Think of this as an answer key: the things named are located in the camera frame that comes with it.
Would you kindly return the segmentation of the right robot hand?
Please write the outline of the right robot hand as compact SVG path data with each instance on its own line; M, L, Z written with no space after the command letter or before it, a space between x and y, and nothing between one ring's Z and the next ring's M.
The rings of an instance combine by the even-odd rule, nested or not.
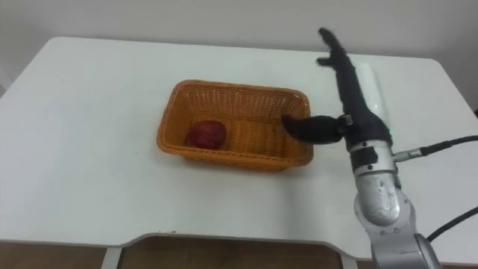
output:
M282 125L294 139L309 144L331 144L344 139L348 147L369 140L392 145L392 136L385 122L367 106L361 91L356 68L339 39L329 29L321 27L318 34L329 47L329 57L318 58L317 64L335 71L343 114L337 118L319 115L295 119L282 116Z

